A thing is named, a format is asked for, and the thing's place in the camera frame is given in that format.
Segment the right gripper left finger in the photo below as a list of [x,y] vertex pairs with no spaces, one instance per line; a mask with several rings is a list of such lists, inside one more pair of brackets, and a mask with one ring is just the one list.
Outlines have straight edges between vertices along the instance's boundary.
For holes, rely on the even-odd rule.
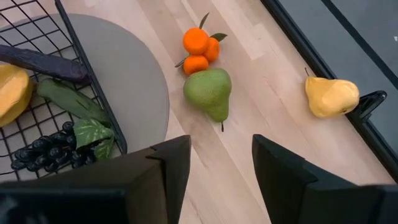
[[57,175],[0,184],[0,224],[178,224],[191,139]]

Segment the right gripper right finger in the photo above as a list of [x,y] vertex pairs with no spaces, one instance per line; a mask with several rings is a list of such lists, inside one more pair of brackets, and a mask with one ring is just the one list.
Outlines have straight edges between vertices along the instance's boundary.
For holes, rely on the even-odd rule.
[[385,193],[359,186],[265,138],[252,137],[256,179],[272,224],[382,224]]

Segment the green pear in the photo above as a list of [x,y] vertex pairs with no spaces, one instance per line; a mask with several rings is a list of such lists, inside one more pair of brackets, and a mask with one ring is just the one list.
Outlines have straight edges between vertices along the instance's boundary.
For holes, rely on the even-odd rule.
[[184,83],[183,95],[191,105],[220,123],[223,132],[223,122],[229,116],[231,90],[229,73],[223,68],[212,68],[190,75]]

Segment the yellow pear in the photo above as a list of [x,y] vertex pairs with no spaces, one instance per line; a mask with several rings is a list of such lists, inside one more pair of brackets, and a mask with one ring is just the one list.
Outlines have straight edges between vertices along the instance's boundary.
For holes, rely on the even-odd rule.
[[305,92],[311,112],[319,118],[349,113],[359,104],[359,89],[351,81],[312,77],[305,68]]

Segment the black grape bunch with leaves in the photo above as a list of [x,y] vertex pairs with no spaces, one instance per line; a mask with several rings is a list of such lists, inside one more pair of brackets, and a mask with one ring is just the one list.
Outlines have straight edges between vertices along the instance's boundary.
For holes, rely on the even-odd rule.
[[12,170],[27,169],[51,173],[70,164],[76,169],[110,158],[116,136],[95,119],[63,123],[62,130],[36,139],[29,147],[18,149],[11,162]]

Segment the green cucumber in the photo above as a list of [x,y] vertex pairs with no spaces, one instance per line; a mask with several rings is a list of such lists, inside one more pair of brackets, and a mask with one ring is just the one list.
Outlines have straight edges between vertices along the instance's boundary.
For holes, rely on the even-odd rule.
[[77,118],[91,118],[107,127],[111,126],[107,114],[99,104],[58,80],[47,78],[40,81],[37,94]]

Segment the orange tangerine cluster with leaves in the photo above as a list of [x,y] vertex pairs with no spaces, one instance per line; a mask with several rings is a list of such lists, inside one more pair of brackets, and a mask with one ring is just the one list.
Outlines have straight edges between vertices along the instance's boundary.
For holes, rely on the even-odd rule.
[[182,44],[188,56],[175,65],[175,68],[182,67],[184,74],[190,75],[206,70],[210,63],[216,61],[220,55],[220,42],[228,35],[215,33],[208,35],[203,26],[208,18],[206,13],[198,27],[192,27],[183,35]]

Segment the dark purple eggplant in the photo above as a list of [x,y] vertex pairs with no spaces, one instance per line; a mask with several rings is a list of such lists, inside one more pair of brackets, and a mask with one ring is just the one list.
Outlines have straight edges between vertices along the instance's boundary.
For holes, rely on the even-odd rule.
[[88,84],[90,77],[80,62],[53,55],[0,45],[0,61],[79,84]]

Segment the round grey table mat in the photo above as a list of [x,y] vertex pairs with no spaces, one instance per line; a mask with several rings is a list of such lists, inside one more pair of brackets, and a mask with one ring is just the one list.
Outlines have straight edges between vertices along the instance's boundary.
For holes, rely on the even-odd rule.
[[[68,18],[98,80],[76,88],[97,103],[109,103],[119,126],[114,153],[134,152],[162,142],[169,120],[168,89],[148,47],[110,21],[83,14],[70,14]],[[58,14],[21,19],[0,27],[0,44],[79,58]],[[33,96],[17,120],[0,128],[0,153],[16,151],[74,120],[54,103]]]

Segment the yellow star fruit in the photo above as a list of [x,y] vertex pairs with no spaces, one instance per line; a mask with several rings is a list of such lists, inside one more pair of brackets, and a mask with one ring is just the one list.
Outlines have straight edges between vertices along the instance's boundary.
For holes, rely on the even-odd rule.
[[0,65],[0,128],[26,110],[34,84],[28,73],[15,65]]

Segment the black frame bracket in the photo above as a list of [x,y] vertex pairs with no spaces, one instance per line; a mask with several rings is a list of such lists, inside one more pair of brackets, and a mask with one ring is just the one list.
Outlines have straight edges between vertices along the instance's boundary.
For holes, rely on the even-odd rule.
[[374,91],[359,98],[359,104],[349,114],[362,122],[367,121],[371,113],[387,98],[384,90]]

